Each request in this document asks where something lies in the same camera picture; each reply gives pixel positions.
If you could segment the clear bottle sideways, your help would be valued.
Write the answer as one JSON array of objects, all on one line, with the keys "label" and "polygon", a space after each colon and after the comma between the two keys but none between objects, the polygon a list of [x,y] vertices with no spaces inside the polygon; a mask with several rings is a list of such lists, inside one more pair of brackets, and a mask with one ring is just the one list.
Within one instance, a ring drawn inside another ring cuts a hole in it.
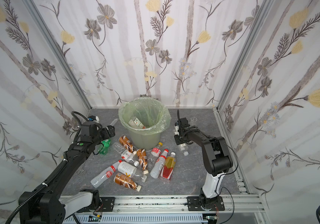
[{"label": "clear bottle sideways", "polygon": [[186,143],[179,144],[178,145],[178,149],[184,156],[188,156],[189,155],[188,145]]}]

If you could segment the green soda bottle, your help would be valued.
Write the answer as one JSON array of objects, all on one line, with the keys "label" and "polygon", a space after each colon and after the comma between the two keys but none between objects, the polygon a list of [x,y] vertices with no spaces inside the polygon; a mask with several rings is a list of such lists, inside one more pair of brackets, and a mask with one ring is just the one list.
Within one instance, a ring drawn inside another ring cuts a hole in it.
[{"label": "green soda bottle", "polygon": [[111,144],[111,140],[110,139],[101,141],[101,144],[100,144],[99,149],[98,149],[98,153],[100,155],[106,155],[108,153],[108,151],[109,151],[110,144]]}]

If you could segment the clear crushed water bottle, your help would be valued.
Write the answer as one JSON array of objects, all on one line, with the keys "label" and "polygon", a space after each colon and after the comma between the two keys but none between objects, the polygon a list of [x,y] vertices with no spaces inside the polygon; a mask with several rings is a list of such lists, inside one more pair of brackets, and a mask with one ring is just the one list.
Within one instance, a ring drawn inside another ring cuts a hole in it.
[{"label": "clear crushed water bottle", "polygon": [[116,152],[118,152],[120,154],[121,158],[124,161],[126,161],[127,163],[129,163],[135,167],[139,166],[137,152],[130,152],[123,145],[121,145],[120,143],[117,143],[117,142],[114,143],[112,147]]}]

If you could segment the white bottle yellow flower label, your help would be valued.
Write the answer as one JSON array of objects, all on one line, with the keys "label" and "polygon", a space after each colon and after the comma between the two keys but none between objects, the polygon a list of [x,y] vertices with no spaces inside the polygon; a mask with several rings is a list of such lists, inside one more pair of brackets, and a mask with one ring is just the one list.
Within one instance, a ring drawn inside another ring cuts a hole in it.
[{"label": "white bottle yellow flower label", "polygon": [[146,129],[146,126],[137,117],[130,118],[128,124],[134,129]]}]

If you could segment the white bottle yellow V label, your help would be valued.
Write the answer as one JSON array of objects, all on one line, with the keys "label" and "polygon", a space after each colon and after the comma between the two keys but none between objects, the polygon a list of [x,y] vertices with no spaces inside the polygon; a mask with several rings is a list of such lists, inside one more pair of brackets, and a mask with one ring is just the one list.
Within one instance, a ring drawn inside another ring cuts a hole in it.
[{"label": "white bottle yellow V label", "polygon": [[136,168],[135,166],[127,163],[126,161],[121,161],[118,165],[118,171],[127,177],[131,178],[135,182],[145,183],[147,176],[144,175],[143,171]]}]

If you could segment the yellow juice bottle red label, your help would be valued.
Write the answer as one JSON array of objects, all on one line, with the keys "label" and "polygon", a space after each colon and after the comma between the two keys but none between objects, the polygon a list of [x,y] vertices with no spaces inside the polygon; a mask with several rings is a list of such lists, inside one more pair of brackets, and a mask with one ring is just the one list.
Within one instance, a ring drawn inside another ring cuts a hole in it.
[{"label": "yellow juice bottle red label", "polygon": [[176,153],[172,152],[165,160],[160,177],[170,181],[176,164]]}]

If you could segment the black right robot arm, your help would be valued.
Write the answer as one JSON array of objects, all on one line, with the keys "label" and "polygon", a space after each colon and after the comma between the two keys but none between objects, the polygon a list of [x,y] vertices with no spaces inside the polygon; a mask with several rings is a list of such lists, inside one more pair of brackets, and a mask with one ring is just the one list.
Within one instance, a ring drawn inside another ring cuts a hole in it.
[{"label": "black right robot arm", "polygon": [[177,111],[174,140],[178,146],[195,143],[202,149],[202,158],[207,172],[205,183],[197,197],[188,197],[189,211],[224,211],[220,196],[220,184],[233,167],[233,159],[223,137],[213,137],[191,126]]}]

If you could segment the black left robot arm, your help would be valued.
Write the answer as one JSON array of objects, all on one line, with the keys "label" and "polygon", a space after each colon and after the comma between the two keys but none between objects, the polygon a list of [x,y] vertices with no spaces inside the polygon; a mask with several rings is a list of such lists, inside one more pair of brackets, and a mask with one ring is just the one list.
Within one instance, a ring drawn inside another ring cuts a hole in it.
[{"label": "black left robot arm", "polygon": [[63,161],[33,191],[26,191],[20,196],[18,207],[6,223],[11,223],[19,215],[22,224],[61,224],[78,211],[96,210],[102,206],[98,190],[84,189],[66,200],[60,200],[67,183],[94,153],[96,146],[115,136],[112,124],[103,127],[96,116],[81,122],[81,113],[72,111],[71,114],[78,122],[79,129],[72,144],[64,152]]}]

